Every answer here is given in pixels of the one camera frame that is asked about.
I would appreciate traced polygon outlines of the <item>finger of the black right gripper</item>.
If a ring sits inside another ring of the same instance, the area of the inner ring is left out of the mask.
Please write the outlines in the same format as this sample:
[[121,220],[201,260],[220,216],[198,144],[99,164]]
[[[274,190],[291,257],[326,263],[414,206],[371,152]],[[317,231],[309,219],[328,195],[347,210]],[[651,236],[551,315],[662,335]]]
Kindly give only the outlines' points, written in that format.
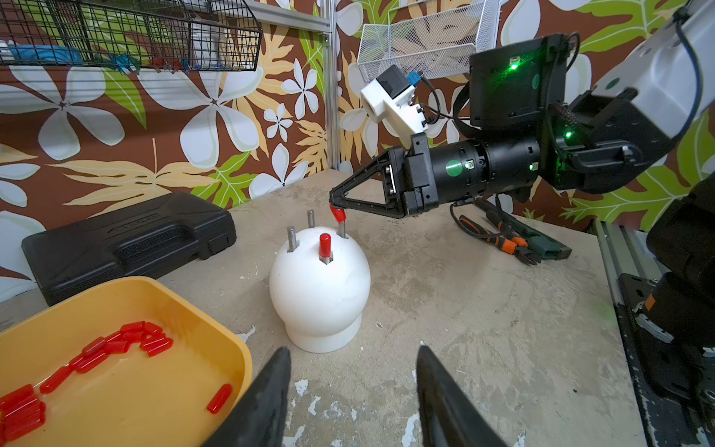
[[382,186],[382,204],[400,203],[400,175],[398,169],[404,159],[404,151],[400,147],[387,149],[374,158],[363,168],[360,168],[348,179],[335,186],[330,192],[331,204],[377,204],[377,201],[359,199],[354,192],[359,186],[370,180],[379,180]]
[[402,219],[405,217],[405,212],[402,210],[400,203],[389,201],[389,203],[377,203],[361,199],[344,199],[337,197],[334,200],[334,206],[344,210],[357,210],[358,212],[366,212],[383,217]]

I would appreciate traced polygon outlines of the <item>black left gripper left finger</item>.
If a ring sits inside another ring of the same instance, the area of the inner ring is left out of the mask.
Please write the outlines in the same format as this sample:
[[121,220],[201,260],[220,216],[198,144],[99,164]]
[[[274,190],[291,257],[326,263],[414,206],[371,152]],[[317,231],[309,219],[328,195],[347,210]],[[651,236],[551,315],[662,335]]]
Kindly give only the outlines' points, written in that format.
[[282,346],[203,446],[283,445],[291,372],[290,350]]

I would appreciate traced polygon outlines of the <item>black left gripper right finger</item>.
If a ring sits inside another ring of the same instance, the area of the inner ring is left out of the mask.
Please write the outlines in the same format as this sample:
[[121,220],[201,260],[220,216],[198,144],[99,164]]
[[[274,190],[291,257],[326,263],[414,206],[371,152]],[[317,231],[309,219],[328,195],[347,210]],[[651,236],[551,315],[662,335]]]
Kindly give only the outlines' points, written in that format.
[[429,346],[418,350],[416,381],[424,446],[506,446]]

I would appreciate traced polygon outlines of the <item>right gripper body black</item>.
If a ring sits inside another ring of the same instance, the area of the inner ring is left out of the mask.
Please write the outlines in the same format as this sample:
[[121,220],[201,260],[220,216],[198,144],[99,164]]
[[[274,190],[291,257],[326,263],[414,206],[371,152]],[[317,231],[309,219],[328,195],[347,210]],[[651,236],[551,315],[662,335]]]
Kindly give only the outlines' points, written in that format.
[[387,154],[387,198],[395,205],[395,215],[417,215],[437,208],[438,188],[426,134],[413,134],[409,150],[394,147]]

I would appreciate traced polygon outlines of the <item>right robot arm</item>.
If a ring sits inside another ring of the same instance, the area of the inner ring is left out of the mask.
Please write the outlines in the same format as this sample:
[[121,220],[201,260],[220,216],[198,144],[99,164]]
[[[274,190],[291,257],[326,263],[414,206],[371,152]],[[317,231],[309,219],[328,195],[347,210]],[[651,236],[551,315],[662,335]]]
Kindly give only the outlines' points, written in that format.
[[330,193],[333,210],[391,218],[508,194],[544,180],[602,194],[666,156],[714,99],[714,5],[688,1],[592,89],[565,99],[580,48],[556,34],[482,50],[463,44],[361,65],[368,117],[400,145]]

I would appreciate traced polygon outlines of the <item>white sphere with screws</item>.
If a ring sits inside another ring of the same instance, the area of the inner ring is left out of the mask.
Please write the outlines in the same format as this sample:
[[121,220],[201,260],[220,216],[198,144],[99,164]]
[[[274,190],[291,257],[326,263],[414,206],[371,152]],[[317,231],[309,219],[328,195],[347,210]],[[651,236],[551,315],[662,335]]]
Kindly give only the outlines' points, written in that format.
[[[277,251],[269,276],[273,307],[290,340],[307,352],[323,354],[347,346],[357,335],[371,290],[371,270],[359,244],[337,227],[315,225],[287,228],[288,238]],[[331,235],[333,260],[318,255],[320,235]]]

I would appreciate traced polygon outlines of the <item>lone red sleeve in tray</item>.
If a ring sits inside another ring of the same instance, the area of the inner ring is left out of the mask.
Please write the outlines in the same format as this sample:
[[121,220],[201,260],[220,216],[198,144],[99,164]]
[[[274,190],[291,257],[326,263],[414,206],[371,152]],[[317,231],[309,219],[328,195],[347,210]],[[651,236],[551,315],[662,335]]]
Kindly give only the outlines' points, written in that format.
[[221,385],[218,391],[214,394],[206,409],[213,415],[221,412],[223,406],[228,402],[233,393],[233,386],[230,383]]

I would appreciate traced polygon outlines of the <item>yellow plastic tray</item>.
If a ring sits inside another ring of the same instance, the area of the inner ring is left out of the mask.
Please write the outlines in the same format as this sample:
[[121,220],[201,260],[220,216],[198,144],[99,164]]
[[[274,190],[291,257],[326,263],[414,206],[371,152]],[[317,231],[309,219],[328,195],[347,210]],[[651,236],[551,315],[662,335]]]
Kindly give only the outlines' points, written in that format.
[[[5,446],[199,446],[251,385],[247,345],[153,279],[106,282],[1,334],[1,392],[39,385],[94,339],[139,320],[154,322],[172,348],[148,357],[132,346],[41,397],[46,423]],[[206,407],[221,385],[220,413]]]

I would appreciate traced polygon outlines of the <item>orange black pliers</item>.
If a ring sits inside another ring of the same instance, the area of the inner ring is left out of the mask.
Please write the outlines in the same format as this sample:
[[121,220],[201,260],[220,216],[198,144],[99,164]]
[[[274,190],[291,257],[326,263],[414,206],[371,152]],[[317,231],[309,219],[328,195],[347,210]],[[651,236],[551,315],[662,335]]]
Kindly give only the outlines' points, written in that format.
[[456,223],[472,238],[491,244],[503,253],[513,255],[527,266],[536,266],[542,262],[541,256],[529,247],[527,240],[504,221],[497,222],[497,231],[495,232],[486,229],[465,215],[460,215]]

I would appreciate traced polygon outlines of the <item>white mesh basket right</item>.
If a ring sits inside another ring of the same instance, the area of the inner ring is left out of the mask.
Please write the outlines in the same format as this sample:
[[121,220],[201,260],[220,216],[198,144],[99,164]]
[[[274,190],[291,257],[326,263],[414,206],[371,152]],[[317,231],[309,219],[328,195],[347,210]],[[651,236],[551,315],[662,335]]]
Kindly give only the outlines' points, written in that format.
[[498,1],[417,1],[388,12],[388,24],[366,24],[357,56],[365,82],[394,65],[429,79],[469,71],[470,57],[497,41]]

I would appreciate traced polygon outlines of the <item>black plastic tool case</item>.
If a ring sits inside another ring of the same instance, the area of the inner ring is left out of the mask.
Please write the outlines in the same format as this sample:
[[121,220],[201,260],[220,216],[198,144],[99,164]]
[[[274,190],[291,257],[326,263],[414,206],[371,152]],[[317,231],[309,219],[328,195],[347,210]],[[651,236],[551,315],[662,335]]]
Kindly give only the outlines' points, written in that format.
[[22,241],[22,251],[48,305],[110,280],[158,279],[236,243],[228,210],[173,192]]

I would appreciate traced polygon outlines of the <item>red sleeve pile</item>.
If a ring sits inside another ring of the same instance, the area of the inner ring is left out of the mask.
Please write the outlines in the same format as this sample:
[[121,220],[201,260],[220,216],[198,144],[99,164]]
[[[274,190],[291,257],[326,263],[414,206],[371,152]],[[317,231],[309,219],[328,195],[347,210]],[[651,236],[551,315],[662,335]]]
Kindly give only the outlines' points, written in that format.
[[127,354],[134,345],[148,357],[154,357],[172,348],[173,340],[160,326],[147,320],[124,324],[119,330],[94,339],[39,385],[27,384],[1,397],[1,444],[17,441],[46,423],[43,395],[58,390],[74,374],[87,374],[110,357]]

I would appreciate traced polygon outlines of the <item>dark green handled tool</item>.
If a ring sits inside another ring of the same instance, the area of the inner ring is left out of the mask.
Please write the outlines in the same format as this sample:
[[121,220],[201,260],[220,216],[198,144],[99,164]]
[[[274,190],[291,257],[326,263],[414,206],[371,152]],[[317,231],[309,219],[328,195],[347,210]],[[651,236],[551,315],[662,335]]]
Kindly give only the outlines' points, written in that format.
[[476,199],[474,204],[486,213],[487,219],[517,246],[528,249],[539,260],[565,260],[572,249],[562,242],[526,225],[511,214],[503,212],[497,206],[484,199]]

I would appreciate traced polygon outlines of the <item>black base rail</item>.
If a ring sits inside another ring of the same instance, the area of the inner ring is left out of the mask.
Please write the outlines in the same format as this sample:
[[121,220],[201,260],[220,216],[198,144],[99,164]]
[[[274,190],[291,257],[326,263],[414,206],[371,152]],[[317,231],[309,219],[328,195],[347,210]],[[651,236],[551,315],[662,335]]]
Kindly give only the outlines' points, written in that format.
[[601,248],[646,444],[712,446],[714,436],[691,406],[681,351],[635,321],[667,269],[648,251],[644,232],[596,221],[592,233]]

